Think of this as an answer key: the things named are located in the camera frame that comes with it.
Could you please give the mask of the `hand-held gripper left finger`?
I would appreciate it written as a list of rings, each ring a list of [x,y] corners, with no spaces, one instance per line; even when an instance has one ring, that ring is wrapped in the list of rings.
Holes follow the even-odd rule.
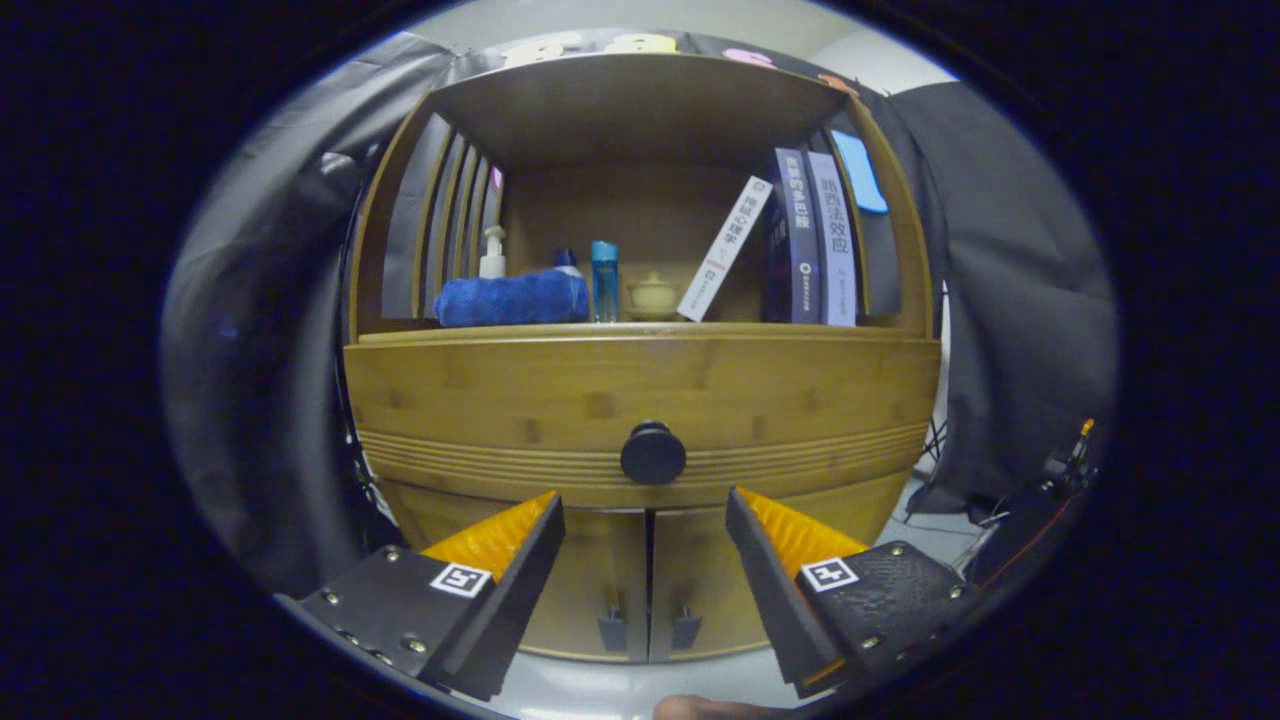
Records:
[[[479,701],[499,694],[566,536],[549,491],[425,550],[387,544],[275,601],[375,671]]]

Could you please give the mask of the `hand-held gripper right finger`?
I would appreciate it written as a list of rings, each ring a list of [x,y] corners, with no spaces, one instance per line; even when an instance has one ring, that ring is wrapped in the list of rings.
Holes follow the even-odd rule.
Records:
[[[730,491],[724,525],[801,698],[890,682],[941,651],[984,597],[913,544],[865,544],[749,489]]]

